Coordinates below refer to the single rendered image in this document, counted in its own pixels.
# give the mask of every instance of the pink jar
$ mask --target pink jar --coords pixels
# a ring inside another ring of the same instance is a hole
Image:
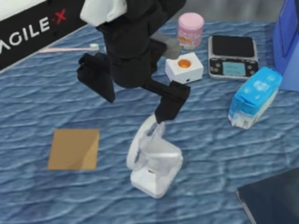
[[[186,13],[178,20],[178,42],[187,50],[200,46],[205,21],[197,13]]]

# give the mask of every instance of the white box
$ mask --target white box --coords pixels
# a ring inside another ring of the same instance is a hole
[[[167,59],[165,73],[170,81],[186,84],[201,80],[204,67],[195,53],[181,55],[176,60]]]

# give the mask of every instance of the blue tabletop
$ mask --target blue tabletop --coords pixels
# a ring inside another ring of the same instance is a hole
[[[260,66],[273,66],[272,23],[208,23],[197,56],[207,71],[210,35],[251,36]],[[175,37],[176,23],[161,32]],[[56,46],[86,47],[103,39],[85,28]],[[299,165],[299,93],[279,92],[248,131],[227,119],[242,83],[207,72],[165,138],[184,164],[169,192],[155,200],[131,186],[126,155],[159,97],[116,86],[109,104],[76,78],[82,52],[38,54],[0,76],[0,224],[249,224],[238,187]],[[164,62],[155,79],[167,82]],[[48,171],[56,128],[98,128],[96,171]]]

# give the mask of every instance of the brown square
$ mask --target brown square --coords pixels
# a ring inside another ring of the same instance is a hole
[[[55,130],[48,169],[96,169],[99,139],[98,129]]]

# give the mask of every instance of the blue and white package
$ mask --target blue and white package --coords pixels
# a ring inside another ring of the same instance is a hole
[[[275,99],[282,76],[274,69],[262,67],[235,94],[228,119],[232,126],[249,129]]]

